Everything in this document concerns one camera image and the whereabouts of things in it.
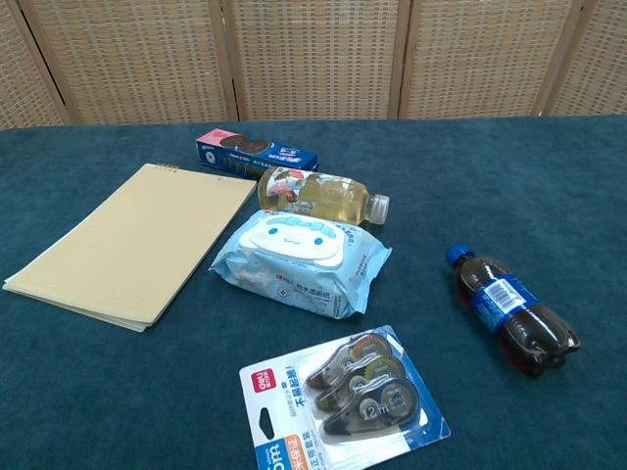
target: blue bottle cap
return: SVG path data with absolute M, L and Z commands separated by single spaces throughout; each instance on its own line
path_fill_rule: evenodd
M 455 261 L 467 254 L 474 255 L 470 247 L 466 245 L 453 245 L 447 250 L 447 263 L 449 266 L 453 266 Z

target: bottle cap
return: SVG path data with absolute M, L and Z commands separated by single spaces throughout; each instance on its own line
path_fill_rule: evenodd
M 372 196 L 372 207 L 370 208 L 369 219 L 370 222 L 382 225 L 385 223 L 385 219 L 388 216 L 388 206 L 390 205 L 390 198 L 383 196 L 382 194 L 375 194 Z
M 474 255 L 474 252 L 466 245 L 453 245 L 447 250 L 447 263 L 453 266 L 464 255 Z

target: red logo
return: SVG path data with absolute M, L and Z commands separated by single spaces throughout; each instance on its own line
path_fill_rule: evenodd
M 276 380 L 274 380 L 274 372 L 272 372 L 272 369 L 264 369 L 255 372 L 251 378 L 253 379 L 253 387 L 255 388 L 256 394 L 276 387 Z

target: rattan panel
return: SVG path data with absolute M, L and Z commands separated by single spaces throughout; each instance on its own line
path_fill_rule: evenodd
M 0 1 L 0 129 L 63 124 L 25 40 Z
M 399 2 L 236 0 L 226 7 L 236 92 L 244 92 L 243 103 L 237 93 L 240 116 L 387 117 Z
M 556 115 L 627 113 L 627 1 L 600 0 L 555 105 Z
M 227 119 L 208 0 L 25 3 L 79 121 Z
M 414 2 L 401 117 L 529 115 L 571 0 Z

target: yellow notepad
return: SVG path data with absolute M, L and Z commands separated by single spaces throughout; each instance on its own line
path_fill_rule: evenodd
M 255 184 L 145 164 L 3 289 L 143 331 Z

